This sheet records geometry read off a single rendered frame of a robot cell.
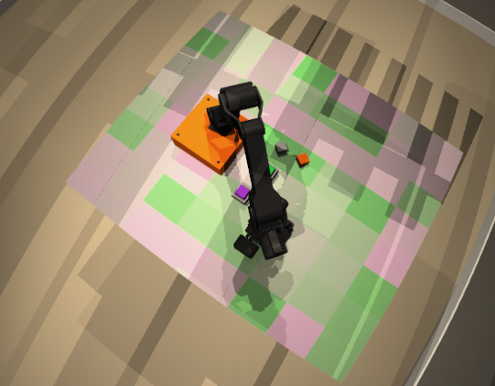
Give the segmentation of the green button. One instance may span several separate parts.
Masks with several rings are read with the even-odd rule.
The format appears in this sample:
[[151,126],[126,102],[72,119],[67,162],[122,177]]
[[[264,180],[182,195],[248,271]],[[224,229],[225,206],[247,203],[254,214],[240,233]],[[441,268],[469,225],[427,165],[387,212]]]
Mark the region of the green button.
[[271,178],[273,180],[274,176],[277,174],[278,172],[278,168],[273,166],[272,164],[269,163],[269,167],[270,167],[270,173],[271,173]]

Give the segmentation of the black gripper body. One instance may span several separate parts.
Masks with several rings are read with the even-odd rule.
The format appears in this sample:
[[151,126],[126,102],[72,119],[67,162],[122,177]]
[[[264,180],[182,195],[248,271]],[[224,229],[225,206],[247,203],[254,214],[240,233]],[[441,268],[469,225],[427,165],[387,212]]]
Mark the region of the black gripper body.
[[[288,201],[284,198],[282,198],[282,200],[285,202],[285,206],[288,207],[288,205],[289,205]],[[253,226],[251,223],[251,218],[249,218],[248,222],[249,222],[248,226],[250,226],[251,229],[249,230],[249,232],[246,234],[245,237],[243,235],[240,235],[239,238],[236,240],[236,242],[233,244],[233,247],[234,247],[234,249],[236,249],[239,252],[246,255],[248,258],[253,258],[254,255],[256,254],[256,252],[258,251],[258,249],[260,249],[260,247],[258,245],[256,245],[255,243],[253,243],[253,239],[258,240],[258,237],[257,236],[255,237],[255,235],[254,235]],[[248,237],[250,235],[251,235],[251,237],[249,239]]]

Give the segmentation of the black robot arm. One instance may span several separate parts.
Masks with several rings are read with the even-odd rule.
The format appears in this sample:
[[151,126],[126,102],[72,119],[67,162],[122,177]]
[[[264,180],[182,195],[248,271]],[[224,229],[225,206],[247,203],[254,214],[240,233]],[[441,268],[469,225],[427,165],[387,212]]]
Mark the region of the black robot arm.
[[[265,260],[283,255],[287,253],[285,243],[292,237],[295,224],[288,220],[285,202],[273,187],[264,140],[264,100],[250,81],[222,87],[218,98],[220,105],[206,108],[209,128],[223,137],[232,128],[237,130],[252,183],[248,210],[254,235],[258,237]],[[240,111],[257,106],[258,118],[240,122]]]

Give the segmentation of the purple button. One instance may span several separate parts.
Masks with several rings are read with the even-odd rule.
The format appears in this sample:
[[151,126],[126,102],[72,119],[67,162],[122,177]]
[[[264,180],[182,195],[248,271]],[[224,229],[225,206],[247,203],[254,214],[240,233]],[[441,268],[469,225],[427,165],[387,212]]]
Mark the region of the purple button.
[[233,191],[231,196],[241,202],[243,205],[248,201],[248,196],[251,189],[240,183],[239,186]]

